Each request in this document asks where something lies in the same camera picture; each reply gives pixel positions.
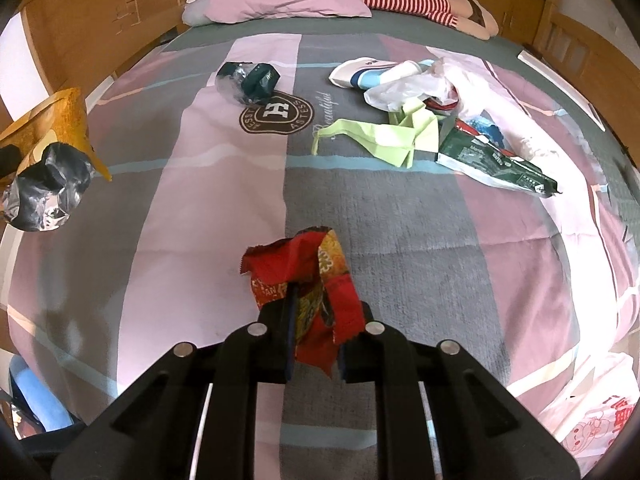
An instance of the green snack bag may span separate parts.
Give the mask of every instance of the green snack bag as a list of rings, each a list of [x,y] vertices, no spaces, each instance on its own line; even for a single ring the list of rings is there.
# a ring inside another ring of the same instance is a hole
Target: green snack bag
[[[227,61],[216,74],[216,87],[239,103],[263,106],[273,95],[278,79],[280,74],[268,63]]]
[[[544,197],[558,192],[558,183],[539,167],[498,148],[487,136],[459,119],[440,145],[437,162],[492,187]]]

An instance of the blue cloth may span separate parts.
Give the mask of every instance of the blue cloth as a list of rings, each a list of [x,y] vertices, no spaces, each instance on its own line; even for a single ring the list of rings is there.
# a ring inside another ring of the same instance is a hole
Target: blue cloth
[[[62,402],[42,384],[22,357],[14,356],[11,359],[9,373],[33,415],[38,417],[46,431],[61,430],[73,424]]]

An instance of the metal screw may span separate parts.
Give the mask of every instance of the metal screw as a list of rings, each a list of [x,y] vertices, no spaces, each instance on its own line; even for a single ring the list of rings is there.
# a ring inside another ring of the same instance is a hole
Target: metal screw
[[[246,328],[246,331],[254,337],[265,335],[267,333],[267,326],[263,323],[251,323]]]
[[[442,350],[445,354],[455,355],[460,352],[460,345],[451,339],[447,339],[440,343],[440,350]]]
[[[365,330],[371,335],[380,335],[385,331],[385,326],[379,321],[369,321]]]
[[[193,352],[193,345],[191,343],[178,343],[174,346],[174,355],[177,357],[187,357]]]

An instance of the light green cloth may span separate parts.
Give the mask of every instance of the light green cloth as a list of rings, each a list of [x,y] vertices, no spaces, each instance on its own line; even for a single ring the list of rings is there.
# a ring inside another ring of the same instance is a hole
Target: light green cloth
[[[314,136],[311,154],[318,154],[320,137],[345,134],[356,140],[373,156],[397,168],[406,161],[414,163],[414,151],[438,151],[438,120],[418,98],[409,99],[401,112],[389,114],[390,124],[371,124],[338,119],[334,124],[318,130]]]

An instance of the gray and pink bedsheet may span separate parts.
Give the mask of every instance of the gray and pink bedsheet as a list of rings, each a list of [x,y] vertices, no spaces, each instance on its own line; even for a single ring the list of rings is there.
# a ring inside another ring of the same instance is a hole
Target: gray and pink bedsheet
[[[9,312],[28,364],[92,420],[175,343],[217,343],[255,320],[238,273],[247,247],[326,225],[377,319],[426,344],[460,341],[539,414],[638,314],[636,249],[572,117],[516,73],[457,54],[521,114],[492,114],[503,131],[517,136],[518,117],[543,129],[569,175],[562,194],[494,189],[419,152],[395,168],[346,136],[310,154],[313,131],[337,119],[387,121],[329,83],[335,66],[442,55],[381,34],[274,33],[146,58],[89,114],[113,182],[97,178],[62,229],[22,238]],[[306,102],[308,125],[246,131],[260,128],[214,86],[226,60],[273,64],[277,89],[299,98],[274,122]],[[375,443],[370,384],[300,365],[287,386],[259,388],[258,479],[375,478]]]

